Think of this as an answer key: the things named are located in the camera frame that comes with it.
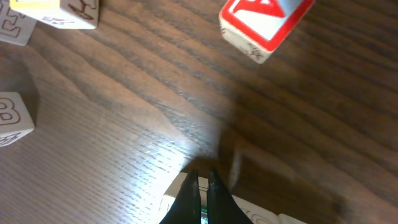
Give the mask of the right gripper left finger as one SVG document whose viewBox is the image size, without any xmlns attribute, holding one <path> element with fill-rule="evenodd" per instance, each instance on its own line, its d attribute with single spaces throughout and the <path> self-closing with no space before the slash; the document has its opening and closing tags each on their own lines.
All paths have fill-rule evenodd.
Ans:
<svg viewBox="0 0 398 224">
<path fill-rule="evenodd" d="M 201 197 L 198 172 L 190 170 L 183 181 L 173 205 L 160 224 L 200 224 Z"/>
</svg>

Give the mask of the green R block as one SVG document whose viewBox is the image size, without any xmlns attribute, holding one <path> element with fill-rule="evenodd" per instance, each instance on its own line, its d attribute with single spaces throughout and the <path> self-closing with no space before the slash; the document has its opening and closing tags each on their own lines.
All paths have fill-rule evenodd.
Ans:
<svg viewBox="0 0 398 224">
<path fill-rule="evenodd" d="M 157 223 L 160 223 L 162 219 L 166 216 L 171 206 L 173 205 L 175 198 L 181 188 L 183 181 L 185 180 L 187 173 L 179 173 L 168 189 L 165 191 L 162 201 L 160 203 L 160 208 L 157 217 Z M 201 224 L 208 224 L 208 212 L 207 212 L 207 201 L 206 192 L 208 190 L 208 179 L 204 177 L 198 178 L 198 186 L 201 197 Z"/>
</svg>

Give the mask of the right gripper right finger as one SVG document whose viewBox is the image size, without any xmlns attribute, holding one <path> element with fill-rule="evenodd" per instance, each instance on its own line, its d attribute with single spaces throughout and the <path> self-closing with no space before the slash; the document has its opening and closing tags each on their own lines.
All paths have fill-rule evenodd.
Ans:
<svg viewBox="0 0 398 224">
<path fill-rule="evenodd" d="M 252 224 L 239 208 L 216 169 L 210 169 L 206 192 L 208 224 Z"/>
</svg>

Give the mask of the blue P block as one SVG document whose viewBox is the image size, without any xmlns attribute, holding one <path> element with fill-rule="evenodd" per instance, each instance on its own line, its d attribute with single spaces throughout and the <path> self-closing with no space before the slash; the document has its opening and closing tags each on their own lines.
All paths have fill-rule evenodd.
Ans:
<svg viewBox="0 0 398 224">
<path fill-rule="evenodd" d="M 307 224 L 303 221 L 300 221 L 294 217 L 288 216 L 286 214 L 279 214 L 279 223 L 280 224 Z"/>
</svg>

